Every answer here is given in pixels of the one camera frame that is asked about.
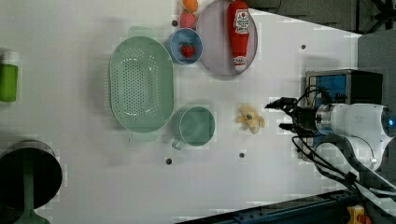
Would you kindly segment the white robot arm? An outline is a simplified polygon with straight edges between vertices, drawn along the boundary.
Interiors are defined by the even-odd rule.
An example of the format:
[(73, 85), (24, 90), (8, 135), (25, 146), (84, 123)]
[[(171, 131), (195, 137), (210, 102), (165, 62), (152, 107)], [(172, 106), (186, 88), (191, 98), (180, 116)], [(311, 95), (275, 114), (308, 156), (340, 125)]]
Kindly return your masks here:
[(291, 117), (280, 128), (295, 134), (298, 149), (324, 176), (395, 215), (395, 185), (377, 170), (395, 139), (395, 115), (383, 105), (326, 104), (301, 107), (282, 97), (267, 105)]

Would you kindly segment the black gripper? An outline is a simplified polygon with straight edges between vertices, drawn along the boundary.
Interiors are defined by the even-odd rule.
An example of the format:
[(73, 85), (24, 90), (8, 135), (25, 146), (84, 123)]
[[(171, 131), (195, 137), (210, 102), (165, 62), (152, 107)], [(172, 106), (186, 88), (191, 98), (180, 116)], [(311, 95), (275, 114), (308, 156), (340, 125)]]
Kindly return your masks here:
[[(297, 105), (296, 98), (281, 97), (265, 107), (268, 109), (282, 110), (284, 112), (290, 112)], [(293, 115), (293, 124), (291, 123), (280, 123), (279, 128), (294, 132), (296, 129), (297, 134), (312, 134), (317, 131), (316, 117), (317, 110), (309, 107), (296, 106)]]

